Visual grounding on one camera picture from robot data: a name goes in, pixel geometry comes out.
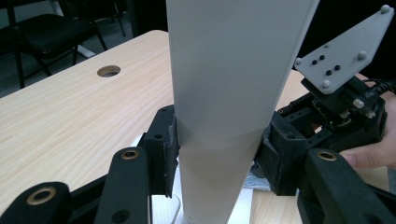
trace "light wood tabletop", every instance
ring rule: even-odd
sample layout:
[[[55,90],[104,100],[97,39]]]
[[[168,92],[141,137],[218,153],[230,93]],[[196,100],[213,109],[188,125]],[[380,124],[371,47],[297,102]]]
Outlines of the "light wood tabletop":
[[[0,99],[0,214],[23,191],[50,181],[77,189],[105,175],[118,150],[173,103],[168,34],[149,32]],[[113,77],[97,71],[116,65]],[[306,93],[292,71],[278,106]],[[388,189],[385,168],[363,171]],[[251,223],[301,223],[296,197],[255,190]]]

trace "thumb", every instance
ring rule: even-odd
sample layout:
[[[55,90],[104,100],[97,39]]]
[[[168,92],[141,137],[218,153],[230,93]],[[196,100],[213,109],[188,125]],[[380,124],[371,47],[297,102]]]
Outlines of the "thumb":
[[[384,138],[379,143],[344,150],[340,154],[355,168],[391,166],[396,163],[396,152],[387,140]]]

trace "white panel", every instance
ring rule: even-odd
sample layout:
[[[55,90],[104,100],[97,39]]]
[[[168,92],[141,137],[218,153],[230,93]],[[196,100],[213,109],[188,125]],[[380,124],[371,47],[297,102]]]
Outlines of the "white panel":
[[[184,215],[226,223],[318,0],[167,0]]]

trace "black chair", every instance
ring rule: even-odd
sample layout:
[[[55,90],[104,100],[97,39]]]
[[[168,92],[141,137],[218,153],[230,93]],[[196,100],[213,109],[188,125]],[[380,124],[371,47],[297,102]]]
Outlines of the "black chair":
[[[122,12],[126,11],[126,3],[121,0],[66,0],[71,17],[91,22],[117,17],[123,36],[126,36],[122,24]]]
[[[73,62],[76,64],[78,45],[97,35],[104,50],[107,50],[95,23],[77,21],[56,14],[43,14],[18,21],[15,17],[15,7],[28,5],[45,0],[1,0],[0,8],[6,8],[9,26],[0,30],[0,46],[13,48],[20,86],[24,87],[21,54],[32,55],[47,76],[51,76],[48,65],[73,52]],[[64,0],[59,0],[62,11],[66,10]],[[52,60],[45,64],[43,60]]]

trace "gray floor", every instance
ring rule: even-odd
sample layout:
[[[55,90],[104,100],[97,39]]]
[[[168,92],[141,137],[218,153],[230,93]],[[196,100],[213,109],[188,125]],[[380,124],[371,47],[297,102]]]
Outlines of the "gray floor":
[[[122,23],[125,29],[126,36],[122,36],[120,25],[117,20],[111,22],[110,19],[101,20],[97,22],[99,30],[106,42],[109,49],[116,47],[117,45],[132,39],[131,25],[128,21],[129,16],[123,14]],[[103,52],[103,48],[96,36],[92,37],[82,45],[84,48],[89,49],[95,54]],[[82,55],[78,55],[78,63],[87,60]],[[35,59],[29,55],[22,55],[22,64],[24,74],[30,74],[35,70],[39,69],[39,65]],[[49,67],[54,76],[56,73],[63,71],[64,69],[72,66],[72,54],[67,55],[59,62],[54,63]],[[47,76],[43,71],[38,72],[32,77],[25,79],[25,86],[32,85],[33,83],[46,78]],[[0,98],[11,94],[14,91],[20,89],[18,74],[15,66],[14,54],[10,53],[7,55],[0,56]]]

